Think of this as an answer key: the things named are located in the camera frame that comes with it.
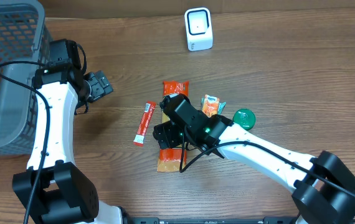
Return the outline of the red snack package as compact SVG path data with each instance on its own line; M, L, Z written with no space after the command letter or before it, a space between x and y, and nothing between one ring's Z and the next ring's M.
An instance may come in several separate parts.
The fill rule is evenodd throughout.
M171 94L189 94L189 81L163 81L163 96ZM181 163L181 145L179 148L160 149L158 157L158 172L178 172Z

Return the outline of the red stick sachet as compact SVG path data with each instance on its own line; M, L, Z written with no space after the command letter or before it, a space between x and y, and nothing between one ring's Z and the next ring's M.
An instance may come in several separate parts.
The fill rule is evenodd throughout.
M154 113L154 109L156 107L156 102L153 101L147 101L145 108L144 108L144 113L142 115L140 125L138 127L138 131L136 133L136 136L133 140L133 144L136 146L143 146L144 144L144 137L146 135L146 132L148 130L149 123L151 121L151 118Z

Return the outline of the teal tissue packet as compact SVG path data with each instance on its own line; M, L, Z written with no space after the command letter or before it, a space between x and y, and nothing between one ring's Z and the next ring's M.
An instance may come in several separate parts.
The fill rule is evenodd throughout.
M204 105L204 98L201 98L201 106L203 106L203 105ZM217 114L222 114L222 111L223 111L225 105L226 105L226 102L219 103Z

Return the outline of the green lid jar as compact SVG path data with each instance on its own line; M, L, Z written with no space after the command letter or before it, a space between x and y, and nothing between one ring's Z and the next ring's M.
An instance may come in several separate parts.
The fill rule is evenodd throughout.
M233 122L239 124L246 131L249 131L255 126L256 117L251 110L241 108L235 112Z

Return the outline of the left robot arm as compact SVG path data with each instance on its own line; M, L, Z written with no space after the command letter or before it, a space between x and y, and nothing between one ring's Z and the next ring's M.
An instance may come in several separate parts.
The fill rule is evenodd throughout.
M85 52L72 40L49 44L50 60L35 72L37 124L25 172L12 188L34 223L129 223L121 207L98 198L94 184L75 165L76 110L113 92L101 71L87 72Z

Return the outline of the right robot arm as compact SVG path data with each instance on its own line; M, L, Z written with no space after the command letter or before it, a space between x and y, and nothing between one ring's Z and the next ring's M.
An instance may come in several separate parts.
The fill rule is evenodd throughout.
M246 164L286 188L298 209L292 223L354 221L355 176L335 154L312 156L282 148L225 116L206 116L183 94L167 95L159 106L169 118L154 127L160 148L181 146L185 151L190 144L200 151L180 172L202 156L215 154Z

